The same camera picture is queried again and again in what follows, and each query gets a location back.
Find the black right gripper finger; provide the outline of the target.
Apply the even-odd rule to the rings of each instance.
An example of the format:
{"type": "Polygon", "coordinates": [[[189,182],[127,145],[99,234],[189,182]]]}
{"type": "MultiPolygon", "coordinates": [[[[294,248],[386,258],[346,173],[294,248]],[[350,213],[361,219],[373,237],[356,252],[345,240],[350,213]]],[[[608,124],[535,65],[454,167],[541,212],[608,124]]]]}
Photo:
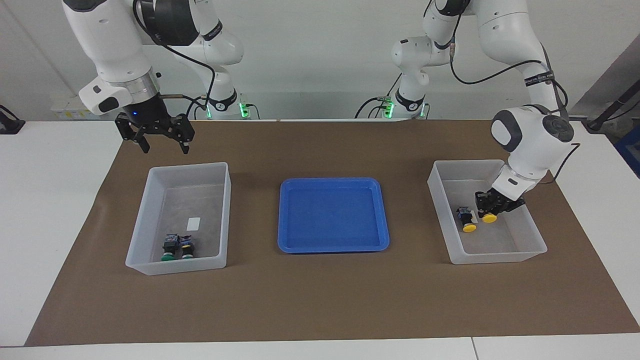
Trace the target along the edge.
{"type": "Polygon", "coordinates": [[[189,121],[187,114],[179,114],[169,119],[167,128],[167,137],[178,142],[183,154],[187,155],[190,151],[190,142],[195,137],[195,130],[189,121]]]}
{"type": "Polygon", "coordinates": [[[144,154],[147,154],[150,151],[150,145],[146,139],[144,130],[142,130],[142,128],[134,130],[129,117],[125,112],[119,112],[119,114],[117,114],[115,118],[115,125],[123,141],[132,141],[136,143],[144,154]]]}

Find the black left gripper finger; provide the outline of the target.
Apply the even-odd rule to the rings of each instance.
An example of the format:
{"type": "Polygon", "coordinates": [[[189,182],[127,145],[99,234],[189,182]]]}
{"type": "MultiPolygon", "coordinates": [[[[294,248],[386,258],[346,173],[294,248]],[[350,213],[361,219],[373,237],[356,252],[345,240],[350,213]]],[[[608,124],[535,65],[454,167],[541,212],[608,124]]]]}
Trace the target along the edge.
{"type": "Polygon", "coordinates": [[[526,204],[523,198],[511,200],[508,197],[499,197],[494,204],[494,214],[509,213],[526,204]]]}
{"type": "Polygon", "coordinates": [[[493,199],[493,195],[490,191],[488,192],[482,192],[482,191],[477,191],[475,192],[475,203],[477,206],[477,212],[478,212],[478,216],[480,217],[485,217],[487,215],[495,215],[496,213],[494,212],[494,199],[493,199]]]}

